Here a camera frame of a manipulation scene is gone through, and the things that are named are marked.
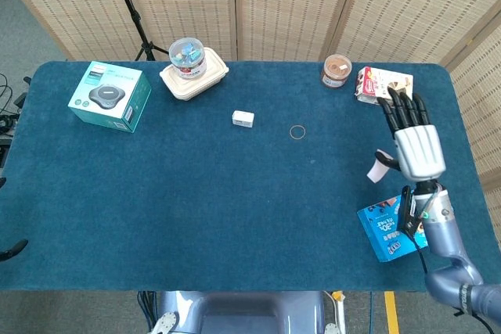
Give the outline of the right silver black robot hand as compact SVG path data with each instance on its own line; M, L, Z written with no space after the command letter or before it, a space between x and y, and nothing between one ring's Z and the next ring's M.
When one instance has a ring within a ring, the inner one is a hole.
M431 123L427 108L418 94L408 97L405 92L387 89L388 102L377 102L384 112L397 157L392 159L376 152L376 159L385 167L402 172L410 181L437 181L445 172L445 159L436 127Z

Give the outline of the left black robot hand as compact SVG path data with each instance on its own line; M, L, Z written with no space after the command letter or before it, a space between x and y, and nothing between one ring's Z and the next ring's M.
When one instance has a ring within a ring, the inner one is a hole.
M19 242L17 242L12 248L2 251L0 253L0 261L4 262L7 261L16 255L18 255L20 252L24 250L24 248L27 246L28 240L27 239L22 239Z

